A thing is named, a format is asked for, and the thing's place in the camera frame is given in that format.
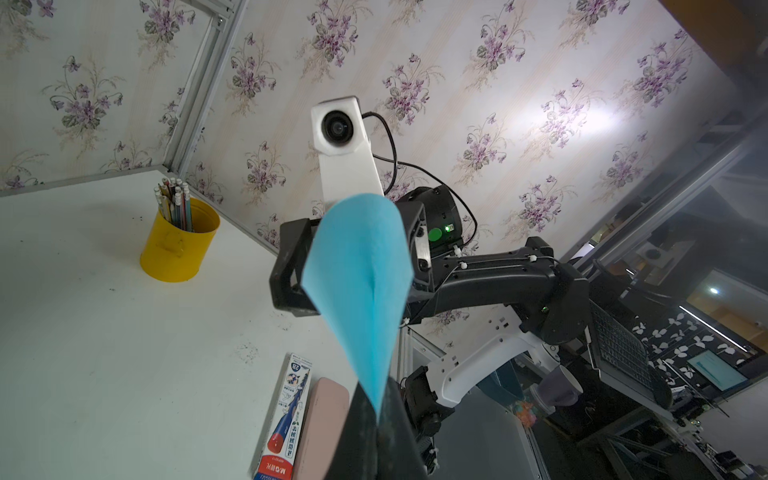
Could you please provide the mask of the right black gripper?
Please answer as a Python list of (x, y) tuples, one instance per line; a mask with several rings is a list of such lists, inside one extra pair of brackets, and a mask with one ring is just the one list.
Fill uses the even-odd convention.
[[(463, 242), (463, 225), (451, 190), (417, 187), (395, 202), (401, 214), (414, 270), (414, 288), (432, 288), (433, 263)], [(303, 269), (319, 219), (303, 218), (280, 225), (279, 252), (269, 276), (273, 306), (295, 317), (318, 311), (301, 287)]]

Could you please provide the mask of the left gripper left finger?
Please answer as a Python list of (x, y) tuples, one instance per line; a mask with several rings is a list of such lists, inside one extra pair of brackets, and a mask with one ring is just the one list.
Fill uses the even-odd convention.
[(358, 383), (324, 479), (375, 479), (378, 469), (377, 431), (377, 414)]

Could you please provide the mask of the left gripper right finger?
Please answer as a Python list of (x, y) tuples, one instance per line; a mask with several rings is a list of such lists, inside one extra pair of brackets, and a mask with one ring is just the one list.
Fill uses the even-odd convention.
[(392, 378), (387, 379), (379, 412), (376, 446), (376, 479), (427, 479), (399, 384)]

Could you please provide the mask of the light blue paper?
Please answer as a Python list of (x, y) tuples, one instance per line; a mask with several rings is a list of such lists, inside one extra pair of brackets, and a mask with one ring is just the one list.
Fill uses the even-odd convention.
[(349, 197), (321, 220), (301, 287), (342, 346), (376, 414), (413, 279), (405, 228), (389, 199)]

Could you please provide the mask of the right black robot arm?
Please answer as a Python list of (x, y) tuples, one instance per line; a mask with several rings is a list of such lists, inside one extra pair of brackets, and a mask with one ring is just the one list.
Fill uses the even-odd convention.
[(427, 369), (435, 402), (452, 407), (519, 353), (567, 343), (589, 322), (588, 281), (539, 237), (497, 254), (450, 254), (445, 228), (454, 208), (448, 196), (360, 194), (319, 219), (280, 226), (274, 306), (326, 320), (375, 410), (403, 324), (474, 307), (514, 311), (510, 323), (476, 330)]

